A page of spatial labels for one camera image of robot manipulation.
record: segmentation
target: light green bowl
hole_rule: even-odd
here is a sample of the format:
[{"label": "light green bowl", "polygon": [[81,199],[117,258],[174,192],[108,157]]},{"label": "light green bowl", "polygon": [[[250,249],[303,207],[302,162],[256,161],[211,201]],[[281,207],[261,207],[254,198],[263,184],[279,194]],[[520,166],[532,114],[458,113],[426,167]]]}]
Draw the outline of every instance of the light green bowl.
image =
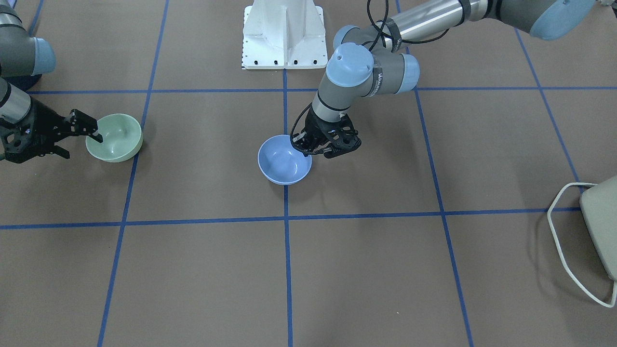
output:
[{"label": "light green bowl", "polygon": [[103,143],[86,138],[86,148],[93,157],[106,162],[131,159],[144,142],[139,122],[128,114],[110,114],[98,120]]}]

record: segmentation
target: white cable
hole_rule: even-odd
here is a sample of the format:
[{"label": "white cable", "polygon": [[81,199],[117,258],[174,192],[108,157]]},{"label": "white cable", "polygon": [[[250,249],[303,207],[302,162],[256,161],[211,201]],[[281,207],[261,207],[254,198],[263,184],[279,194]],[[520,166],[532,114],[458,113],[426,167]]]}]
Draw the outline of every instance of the white cable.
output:
[{"label": "white cable", "polygon": [[557,205],[557,202],[559,201],[559,199],[563,195],[563,192],[566,191],[566,189],[568,189],[571,186],[592,187],[592,186],[596,186],[596,184],[594,184],[594,183],[581,183],[581,182],[569,183],[569,184],[565,185],[559,191],[559,194],[557,194],[557,197],[555,198],[555,200],[553,201],[553,203],[549,207],[549,211],[547,213],[547,217],[549,219],[550,231],[553,233],[553,239],[555,240],[555,246],[557,246],[557,252],[559,253],[559,258],[561,259],[561,264],[563,265],[563,268],[566,269],[566,272],[568,273],[570,278],[572,278],[572,280],[579,286],[580,289],[582,289],[585,292],[585,294],[587,294],[590,298],[592,298],[596,303],[599,303],[600,305],[602,305],[604,307],[613,308],[615,306],[615,299],[617,298],[617,282],[613,281],[613,298],[611,299],[610,304],[607,304],[604,301],[596,298],[589,290],[587,290],[587,288],[585,288],[584,285],[582,285],[581,281],[579,281],[578,278],[576,278],[576,276],[574,276],[574,274],[570,270],[570,267],[568,267],[568,264],[566,263],[566,258],[563,257],[563,251],[561,250],[561,244],[559,243],[559,238],[557,238],[557,232],[555,231],[555,226],[553,225],[553,220],[551,219],[550,214],[551,214],[551,212],[553,212],[553,209],[555,208],[555,206]]}]

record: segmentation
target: grid line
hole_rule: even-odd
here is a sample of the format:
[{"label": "grid line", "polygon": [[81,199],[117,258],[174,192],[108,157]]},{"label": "grid line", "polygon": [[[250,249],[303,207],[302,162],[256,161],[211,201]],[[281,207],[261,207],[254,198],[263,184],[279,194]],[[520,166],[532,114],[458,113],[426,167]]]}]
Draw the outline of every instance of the grid line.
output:
[{"label": "grid line", "polygon": [[[554,212],[577,212],[580,207],[560,207]],[[491,215],[491,214],[539,214],[546,213],[548,209],[503,209],[503,210],[469,210],[469,211],[444,211],[445,215]],[[320,214],[320,215],[290,215],[289,220],[324,220],[324,219],[369,219],[369,218],[414,218],[435,217],[442,212],[400,212],[379,214]],[[171,219],[171,220],[134,220],[126,221],[127,227],[143,225],[178,225],[178,224],[222,224],[222,223],[251,223],[251,222],[276,222],[285,220],[283,215],[270,217],[242,217],[242,218],[209,218],[209,219]],[[27,230],[46,228],[96,228],[96,227],[119,227],[122,222],[93,222],[93,223],[57,223],[57,224],[12,224],[0,225],[0,230]]]},{"label": "grid line", "polygon": [[[617,90],[617,86],[441,86],[441,87],[416,87],[419,91],[440,90]],[[257,89],[152,89],[152,90],[36,90],[27,91],[30,95],[66,95],[66,94],[164,94],[164,93],[303,93],[316,92],[317,88],[257,88]]]},{"label": "grid line", "polygon": [[463,296],[463,288],[460,283],[460,276],[458,274],[457,261],[454,255],[454,249],[452,247],[452,240],[450,238],[450,228],[448,227],[448,221],[445,214],[444,202],[441,196],[441,189],[439,188],[439,179],[437,178],[437,170],[435,169],[435,163],[433,160],[433,152],[431,151],[431,143],[429,141],[428,131],[426,129],[426,122],[424,121],[424,112],[422,110],[422,103],[420,101],[420,93],[418,90],[413,91],[416,97],[416,103],[418,105],[418,113],[420,114],[420,122],[422,124],[422,133],[424,134],[424,142],[426,145],[426,152],[428,155],[429,163],[431,165],[431,173],[433,175],[433,182],[435,184],[435,194],[437,195],[437,202],[439,203],[439,212],[441,215],[441,222],[444,226],[445,242],[448,246],[448,253],[450,254],[450,263],[452,265],[452,273],[454,275],[454,282],[456,283],[458,302],[460,303],[461,314],[463,315],[463,323],[465,324],[465,332],[467,334],[467,341],[470,347],[474,347],[473,337],[471,335],[471,326],[469,318],[467,316],[467,306],[465,305],[465,297]]},{"label": "grid line", "polygon": [[39,0],[39,6],[36,8],[35,17],[32,19],[32,24],[30,24],[30,28],[28,28],[28,36],[32,36],[32,34],[34,34],[35,32],[36,25],[38,24],[38,19],[39,19],[39,16],[41,15],[41,10],[43,10],[44,3],[45,3],[45,0]]},{"label": "grid line", "polygon": [[570,166],[570,170],[572,171],[572,174],[574,175],[574,179],[577,182],[579,182],[578,173],[576,173],[576,169],[574,168],[574,163],[572,162],[572,158],[570,158],[570,154],[568,152],[568,148],[566,148],[566,143],[563,141],[563,137],[561,137],[561,132],[559,131],[559,126],[557,125],[557,121],[555,120],[555,117],[553,116],[553,111],[551,111],[551,109],[550,109],[549,101],[547,100],[546,95],[544,94],[544,89],[543,89],[542,85],[540,84],[540,80],[538,79],[538,76],[536,74],[536,69],[534,68],[534,64],[531,62],[531,58],[529,57],[529,53],[527,52],[527,49],[525,48],[525,44],[523,43],[523,38],[521,37],[521,33],[516,28],[514,29],[514,32],[516,33],[516,37],[518,38],[518,42],[521,45],[521,49],[523,50],[525,58],[527,59],[527,63],[529,64],[529,68],[531,69],[531,73],[534,76],[534,79],[535,79],[536,84],[537,84],[537,89],[540,91],[540,95],[542,96],[542,100],[544,101],[544,106],[546,107],[546,111],[549,113],[550,121],[551,121],[551,123],[553,123],[553,128],[555,129],[555,133],[557,134],[557,138],[559,139],[559,143],[561,144],[561,148],[563,150],[563,154],[565,154],[566,159],[568,160],[568,165]]},{"label": "grid line", "polygon": [[[287,69],[283,69],[283,133],[287,134]],[[285,278],[287,286],[287,346],[294,346],[293,305],[291,290],[291,247],[289,241],[289,186],[283,186],[283,215],[285,224]]]},{"label": "grid line", "polygon": [[[39,19],[41,9],[43,7],[44,0],[40,0],[39,6],[36,11],[35,18],[31,27],[29,29],[29,33],[31,34],[36,27],[37,21]],[[161,22],[159,40],[157,42],[157,49],[155,52],[155,58],[152,65],[151,79],[149,82],[149,86],[147,90],[83,90],[83,91],[31,91],[29,94],[37,95],[37,94],[122,94],[122,93],[142,93],[146,94],[146,102],[144,105],[144,112],[142,116],[141,125],[142,127],[145,124],[149,101],[152,93],[283,93],[283,109],[284,109],[284,117],[283,117],[283,129],[284,133],[287,132],[288,125],[288,92],[313,92],[316,91],[316,88],[288,88],[287,86],[287,70],[283,70],[283,88],[263,88],[263,89],[153,89],[155,72],[157,61],[159,57],[160,46],[162,43],[162,37],[164,33],[165,20],[167,17],[169,0],[165,1],[165,9],[163,13],[163,19]],[[399,0],[396,0],[396,6],[398,11],[400,12],[400,4]],[[576,180],[578,180],[578,175],[576,169],[574,168],[574,164],[569,156],[568,150],[566,148],[565,142],[561,137],[561,133],[559,131],[557,122],[552,114],[550,105],[547,101],[547,98],[544,94],[544,90],[617,90],[617,86],[542,86],[540,81],[536,75],[536,71],[533,67],[531,59],[529,58],[528,52],[524,46],[524,43],[521,39],[518,30],[515,30],[516,35],[519,39],[521,48],[527,58],[529,67],[531,69],[532,74],[534,75],[534,79],[536,81],[537,86],[501,86],[501,87],[416,87],[414,92],[416,96],[416,101],[418,103],[418,110],[420,112],[421,123],[423,126],[423,134],[425,138],[425,143],[427,146],[427,154],[429,156],[429,162],[431,164],[431,171],[433,174],[434,184],[436,188],[437,200],[439,203],[439,211],[435,212],[409,212],[409,213],[393,213],[393,214],[339,214],[339,215],[289,215],[289,188],[288,186],[284,186],[284,216],[272,216],[272,217],[248,217],[248,218],[222,218],[222,219],[185,219],[185,220],[151,220],[151,221],[127,221],[128,210],[130,206],[131,193],[133,189],[133,183],[135,180],[136,169],[138,165],[139,156],[137,155],[133,160],[133,167],[131,170],[131,177],[129,181],[129,186],[126,194],[125,208],[123,211],[122,221],[121,222],[96,222],[96,223],[74,223],[74,224],[31,224],[31,225],[0,225],[0,230],[23,230],[23,229],[32,229],[32,228],[75,228],[75,227],[120,227],[120,232],[118,234],[117,247],[114,255],[114,264],[112,267],[112,274],[110,276],[109,289],[106,299],[106,307],[104,311],[104,316],[101,323],[101,331],[99,334],[98,346],[102,346],[107,316],[109,314],[109,305],[111,302],[113,286],[115,281],[115,273],[118,266],[118,260],[120,255],[120,250],[122,247],[122,239],[123,232],[126,226],[132,225],[172,225],[172,224],[208,224],[208,223],[236,223],[236,222],[265,222],[265,221],[284,221],[285,224],[285,250],[286,250],[286,279],[287,279],[287,300],[288,300],[288,346],[292,347],[293,338],[292,338],[292,287],[291,287],[291,252],[290,252],[290,239],[289,239],[289,221],[290,220],[313,220],[313,219],[361,219],[361,218],[396,218],[396,217],[429,217],[429,216],[441,216],[442,223],[444,226],[445,236],[448,244],[448,249],[450,253],[450,260],[452,262],[452,268],[455,276],[455,281],[457,283],[457,291],[459,295],[459,300],[461,304],[461,309],[463,313],[463,318],[465,321],[466,332],[469,339],[470,347],[473,347],[473,339],[471,337],[471,329],[468,322],[465,302],[463,299],[463,293],[460,286],[460,279],[458,276],[458,270],[455,262],[455,257],[453,253],[452,242],[449,235],[449,228],[447,225],[447,216],[448,215],[489,215],[489,214],[533,214],[533,213],[546,213],[547,209],[501,209],[501,210],[477,210],[477,211],[445,211],[441,191],[439,189],[439,182],[437,179],[437,173],[434,166],[433,156],[431,153],[430,142],[428,137],[428,132],[426,131],[426,124],[424,122],[424,116],[421,110],[420,103],[420,95],[418,91],[440,91],[440,90],[539,90],[544,104],[547,108],[547,112],[551,118],[553,123],[553,127],[556,131],[557,137],[560,141],[561,147],[566,155],[568,160],[568,164],[571,167],[572,173]],[[580,211],[578,207],[567,207],[561,209],[555,209],[556,212],[573,212]]]},{"label": "grid line", "polygon": [[[150,74],[150,82],[148,84],[148,92],[146,94],[144,112],[141,117],[141,128],[144,128],[144,125],[146,123],[146,117],[147,117],[148,108],[150,105],[150,97],[152,95],[152,86],[154,85],[154,77],[156,74],[157,63],[159,61],[160,47],[163,41],[163,33],[165,32],[165,22],[167,19],[168,9],[169,9],[169,0],[165,0],[165,7],[163,8],[163,16],[161,19],[160,29],[159,29],[159,39],[157,41],[157,46],[156,46],[156,50],[154,53],[154,60],[152,61],[152,72]],[[120,250],[122,248],[122,240],[123,240],[124,231],[126,228],[126,219],[128,217],[128,210],[131,204],[131,194],[133,192],[133,184],[135,182],[135,173],[137,172],[138,162],[139,162],[139,154],[137,153],[137,155],[135,155],[135,157],[133,158],[133,167],[131,169],[131,177],[128,182],[128,188],[126,189],[126,201],[125,201],[124,211],[122,213],[122,224],[120,226],[120,231],[118,233],[118,241],[117,241],[116,249],[114,252],[114,263],[112,265],[112,271],[111,271],[110,278],[109,278],[109,286],[107,289],[105,308],[103,310],[103,316],[101,319],[101,329],[99,331],[99,339],[98,339],[97,347],[103,346],[103,341],[105,338],[105,330],[107,328],[107,318],[109,316],[109,308],[111,306],[112,295],[114,293],[115,276],[118,270],[118,262],[120,260]]]}]

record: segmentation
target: bowl rim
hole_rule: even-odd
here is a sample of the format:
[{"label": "bowl rim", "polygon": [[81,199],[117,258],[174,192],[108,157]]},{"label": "bowl rim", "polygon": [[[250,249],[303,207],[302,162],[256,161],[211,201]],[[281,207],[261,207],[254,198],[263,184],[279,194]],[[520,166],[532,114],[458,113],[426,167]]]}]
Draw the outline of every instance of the bowl rim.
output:
[{"label": "bowl rim", "polygon": [[264,175],[264,176],[265,176],[265,177],[266,177],[269,181],[271,181],[272,183],[276,183],[277,185],[292,185],[292,184],[294,184],[294,183],[298,183],[298,182],[300,182],[300,181],[301,181],[304,177],[306,177],[306,176],[309,174],[310,169],[311,169],[311,167],[313,166],[313,157],[311,157],[311,156],[306,157],[306,160],[308,161],[308,169],[307,169],[306,173],[304,173],[304,174],[303,174],[300,178],[298,178],[297,180],[294,180],[294,181],[289,181],[289,182],[277,181],[277,180],[275,180],[274,178],[271,178],[270,176],[268,176],[268,175],[267,175],[267,174],[263,171],[263,168],[262,168],[262,163],[259,161],[259,154],[261,154],[262,149],[263,149],[263,146],[266,144],[266,142],[268,142],[268,141],[270,141],[270,140],[272,140],[272,139],[274,139],[274,138],[277,138],[277,137],[282,137],[282,136],[285,136],[287,139],[290,139],[290,136],[289,136],[289,135],[287,135],[287,134],[281,134],[281,135],[275,135],[275,136],[273,136],[273,137],[271,137],[271,138],[269,138],[269,139],[265,140],[265,141],[262,143],[262,145],[259,147],[259,150],[257,151],[257,165],[259,166],[259,170],[262,172],[262,174],[263,174],[263,175]]},{"label": "bowl rim", "polygon": [[122,154],[121,156],[101,157],[101,156],[95,155],[90,150],[90,146],[94,145],[95,143],[98,144],[98,142],[94,141],[90,137],[86,137],[86,149],[88,150],[88,152],[90,153],[91,156],[95,157],[96,159],[102,160],[102,161],[113,162],[113,161],[117,161],[117,160],[122,159],[123,157],[131,154],[131,152],[133,152],[133,150],[135,150],[135,147],[139,146],[139,144],[143,141],[144,133],[143,133],[143,129],[141,128],[141,123],[137,119],[135,119],[133,116],[125,114],[125,113],[112,113],[112,114],[108,114],[105,117],[97,120],[97,123],[102,121],[105,118],[108,118],[108,117],[121,117],[121,118],[125,118],[125,119],[128,118],[128,119],[131,119],[132,122],[137,125],[137,127],[139,127],[139,137],[137,138],[137,141],[135,142],[135,145],[131,148],[130,151],[126,152],[125,154]]}]

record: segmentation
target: light blue joint cap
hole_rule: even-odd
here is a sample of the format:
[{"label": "light blue joint cap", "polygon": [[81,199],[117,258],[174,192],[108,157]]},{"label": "light blue joint cap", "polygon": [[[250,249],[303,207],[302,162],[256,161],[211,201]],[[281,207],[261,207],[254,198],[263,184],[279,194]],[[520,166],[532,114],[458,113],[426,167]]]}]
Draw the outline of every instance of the light blue joint cap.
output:
[{"label": "light blue joint cap", "polygon": [[337,49],[341,43],[343,43],[343,39],[345,38],[345,35],[351,31],[351,29],[355,29],[359,27],[356,27],[355,25],[346,25],[342,28],[339,29],[339,31],[336,32],[336,35],[334,36],[334,41],[332,41],[332,47],[334,49]]},{"label": "light blue joint cap", "polygon": [[35,68],[32,76],[52,72],[56,68],[56,55],[51,45],[42,38],[35,39]]},{"label": "light blue joint cap", "polygon": [[366,47],[347,42],[334,50],[326,65],[326,75],[337,86],[355,87],[371,77],[374,63]]},{"label": "light blue joint cap", "polygon": [[556,40],[579,25],[594,4],[595,0],[557,0],[536,20],[529,34]]},{"label": "light blue joint cap", "polygon": [[395,94],[410,91],[416,87],[420,79],[420,63],[411,54],[401,54],[405,61],[405,72],[403,72],[403,82],[400,84],[399,91]]}]

